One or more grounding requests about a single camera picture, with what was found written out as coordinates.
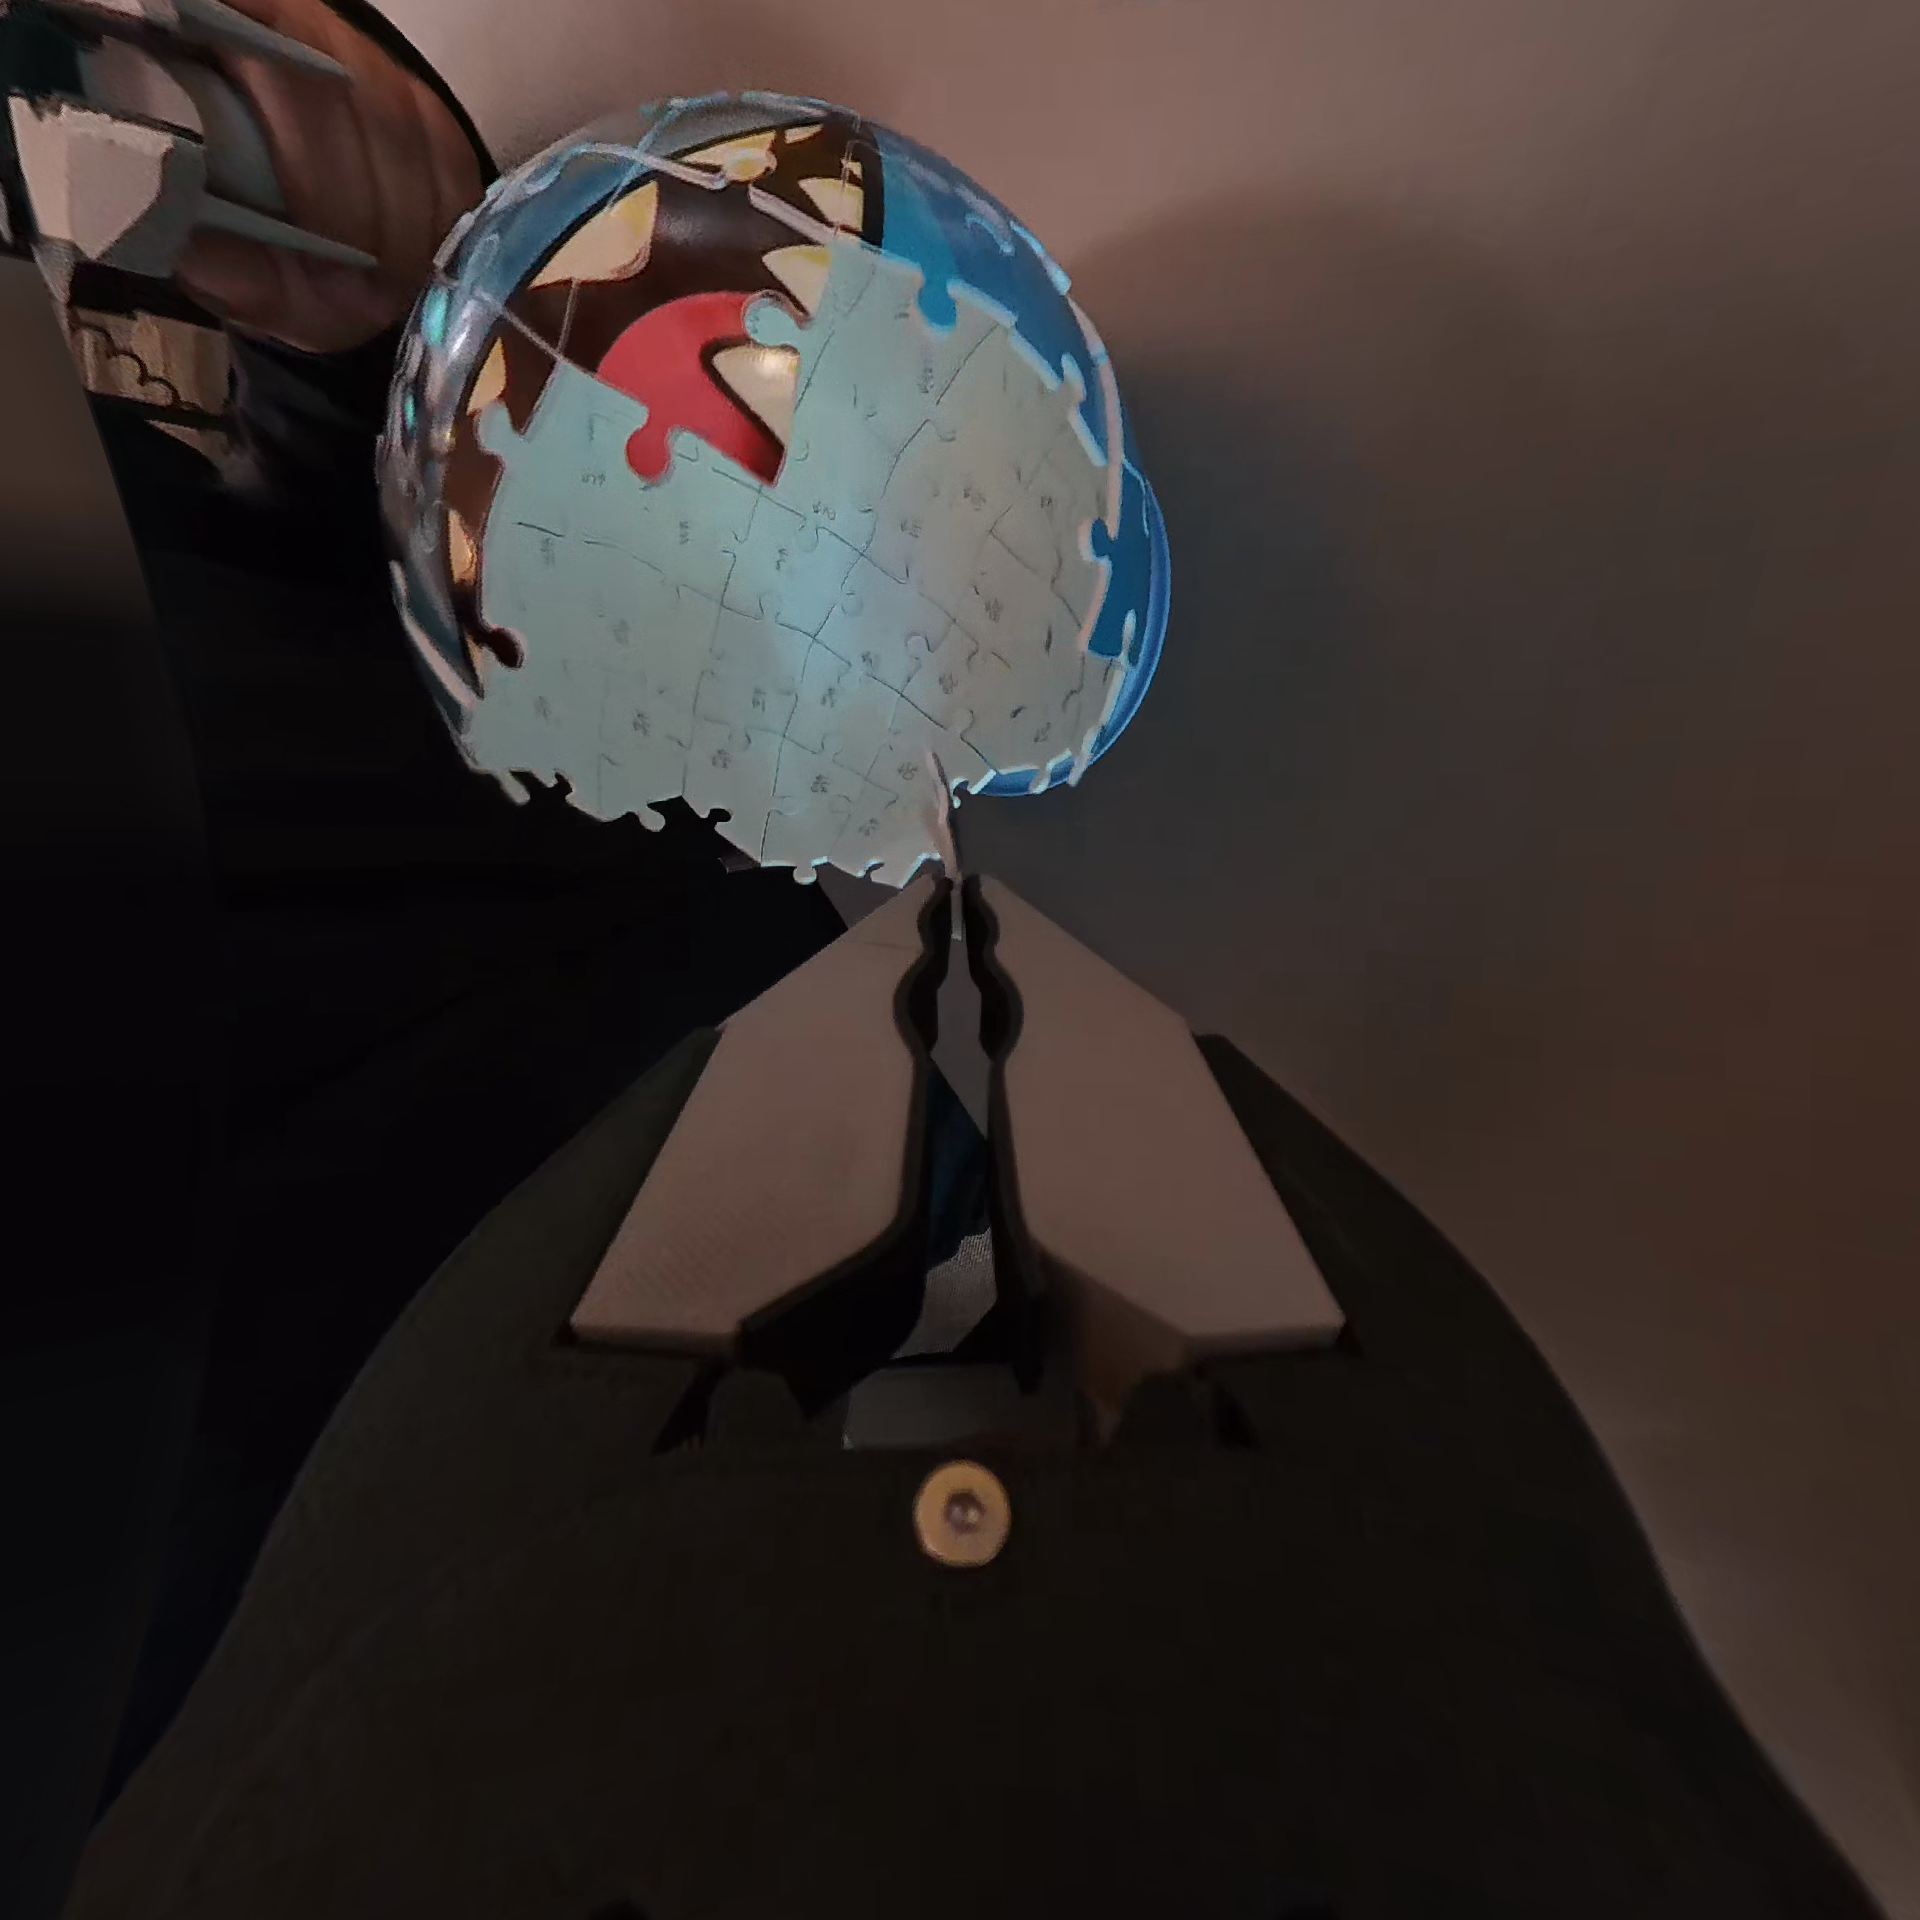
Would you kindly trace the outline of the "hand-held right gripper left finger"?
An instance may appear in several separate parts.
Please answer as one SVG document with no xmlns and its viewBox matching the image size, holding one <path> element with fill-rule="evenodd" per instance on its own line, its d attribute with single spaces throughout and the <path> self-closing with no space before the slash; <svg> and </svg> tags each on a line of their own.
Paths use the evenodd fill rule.
<svg viewBox="0 0 1920 1920">
<path fill-rule="evenodd" d="M 723 1024 L 573 1336 L 775 1373 L 819 1414 L 919 1325 L 952 883 L 907 882 Z"/>
</svg>

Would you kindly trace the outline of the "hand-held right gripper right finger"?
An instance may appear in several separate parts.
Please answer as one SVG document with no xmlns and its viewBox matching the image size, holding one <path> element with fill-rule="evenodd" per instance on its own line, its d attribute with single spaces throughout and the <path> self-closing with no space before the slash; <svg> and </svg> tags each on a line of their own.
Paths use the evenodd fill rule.
<svg viewBox="0 0 1920 1920">
<path fill-rule="evenodd" d="M 964 941 L 1022 1388 L 1111 1441 L 1217 1363 L 1331 1351 L 1345 1311 L 1188 1024 L 1003 882 L 964 882 Z"/>
</svg>

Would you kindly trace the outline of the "blue cartoon puzzle ball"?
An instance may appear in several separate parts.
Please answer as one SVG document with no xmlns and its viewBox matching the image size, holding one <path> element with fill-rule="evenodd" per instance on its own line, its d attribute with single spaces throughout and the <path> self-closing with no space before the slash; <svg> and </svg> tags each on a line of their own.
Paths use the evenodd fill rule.
<svg viewBox="0 0 1920 1920">
<path fill-rule="evenodd" d="M 472 772 L 900 889 L 1075 785 L 1171 562 L 1111 355 L 972 178 L 853 112 L 609 114 L 451 232 L 380 442 L 399 616 Z"/>
</svg>

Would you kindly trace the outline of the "person's left forearm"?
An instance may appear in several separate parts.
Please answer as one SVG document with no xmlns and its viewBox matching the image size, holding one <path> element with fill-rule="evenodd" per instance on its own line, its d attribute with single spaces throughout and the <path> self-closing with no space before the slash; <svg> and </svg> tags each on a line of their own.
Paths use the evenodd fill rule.
<svg viewBox="0 0 1920 1920">
<path fill-rule="evenodd" d="M 235 332 L 222 463 L 95 399 L 238 902 L 474 902 L 511 889 L 392 605 L 371 455 L 399 326 L 349 353 Z"/>
</svg>

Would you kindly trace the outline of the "person's left hand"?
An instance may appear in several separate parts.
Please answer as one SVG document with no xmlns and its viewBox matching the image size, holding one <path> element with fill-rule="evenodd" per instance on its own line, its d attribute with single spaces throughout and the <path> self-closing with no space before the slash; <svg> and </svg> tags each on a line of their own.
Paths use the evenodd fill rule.
<svg viewBox="0 0 1920 1920">
<path fill-rule="evenodd" d="M 211 316 L 297 353 L 353 353 L 407 321 L 445 233 L 494 180 L 494 161 L 434 65 L 377 3 L 238 3 L 263 30 L 343 67 L 222 54 L 263 129 L 285 219 L 369 252 L 343 267 L 229 232 L 195 232 L 174 283 Z"/>
</svg>

